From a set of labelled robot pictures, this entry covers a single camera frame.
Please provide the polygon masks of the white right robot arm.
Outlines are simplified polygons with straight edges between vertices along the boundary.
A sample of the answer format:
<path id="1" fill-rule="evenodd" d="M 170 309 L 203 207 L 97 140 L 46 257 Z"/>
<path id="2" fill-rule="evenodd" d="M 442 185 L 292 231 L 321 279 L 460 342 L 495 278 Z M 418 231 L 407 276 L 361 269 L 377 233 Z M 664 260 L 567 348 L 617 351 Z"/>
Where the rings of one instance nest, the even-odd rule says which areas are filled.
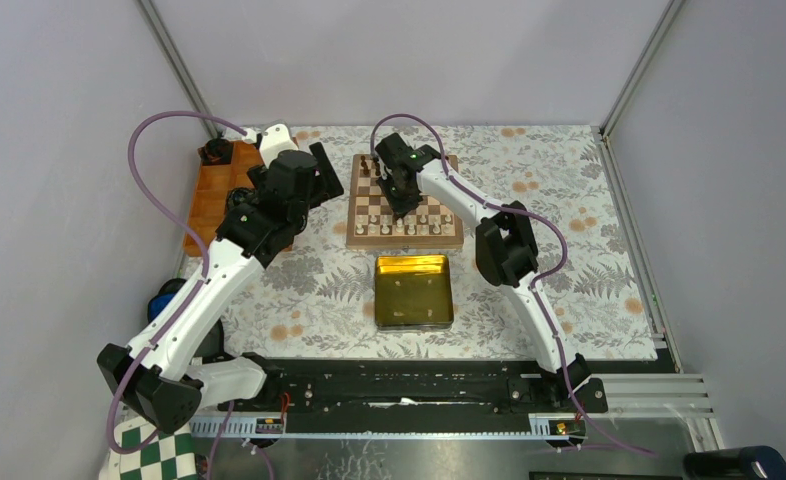
<path id="1" fill-rule="evenodd" d="M 514 308 L 534 344 L 538 365 L 556 375 L 542 386 L 544 402 L 558 412 L 570 410 L 583 392 L 579 381 L 566 373 L 583 370 L 585 360 L 565 345 L 543 293 L 532 216 L 523 204 L 502 204 L 484 194 L 441 152 L 429 145 L 411 147 L 397 133 L 373 140 L 370 148 L 381 171 L 378 184 L 396 216 L 412 212 L 429 196 L 472 228 L 478 271 Z"/>

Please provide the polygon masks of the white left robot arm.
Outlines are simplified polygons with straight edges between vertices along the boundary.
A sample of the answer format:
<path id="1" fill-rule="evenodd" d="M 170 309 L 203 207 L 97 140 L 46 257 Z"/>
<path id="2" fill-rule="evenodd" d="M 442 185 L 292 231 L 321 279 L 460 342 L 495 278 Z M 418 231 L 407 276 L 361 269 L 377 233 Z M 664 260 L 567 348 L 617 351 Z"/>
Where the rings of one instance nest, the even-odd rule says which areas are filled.
<path id="1" fill-rule="evenodd" d="M 250 196 L 229 209 L 201 267 L 127 345 L 107 344 L 97 364 L 113 393 L 157 431 L 171 434 L 202 407 L 243 399 L 265 411 L 279 385 L 254 361 L 191 361 L 230 301 L 304 231 L 309 213 L 343 194 L 322 143 L 280 151 L 247 172 Z"/>

